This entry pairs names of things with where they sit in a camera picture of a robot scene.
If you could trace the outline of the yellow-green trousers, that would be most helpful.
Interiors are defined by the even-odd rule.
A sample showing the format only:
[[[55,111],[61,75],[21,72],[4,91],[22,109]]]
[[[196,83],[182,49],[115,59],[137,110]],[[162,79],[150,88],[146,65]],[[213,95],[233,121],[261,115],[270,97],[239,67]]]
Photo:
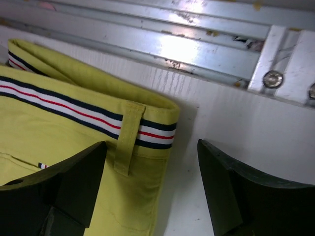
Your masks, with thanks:
[[[151,236],[179,119],[173,101],[65,54],[10,39],[0,67],[0,182],[108,146],[88,236]]]

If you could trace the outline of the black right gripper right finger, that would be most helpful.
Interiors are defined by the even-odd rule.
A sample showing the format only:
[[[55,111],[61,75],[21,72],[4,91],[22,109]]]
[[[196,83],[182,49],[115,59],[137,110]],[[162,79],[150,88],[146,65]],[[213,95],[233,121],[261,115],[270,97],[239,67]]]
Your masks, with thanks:
[[[198,161],[217,236],[312,236],[315,187],[247,165],[206,140]]]

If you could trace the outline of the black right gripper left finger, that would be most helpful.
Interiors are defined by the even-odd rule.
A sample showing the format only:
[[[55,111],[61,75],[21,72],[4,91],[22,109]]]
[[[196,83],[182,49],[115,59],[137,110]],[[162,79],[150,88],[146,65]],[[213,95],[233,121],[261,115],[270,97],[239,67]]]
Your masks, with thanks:
[[[2,236],[82,236],[90,226],[106,142],[0,188]]]

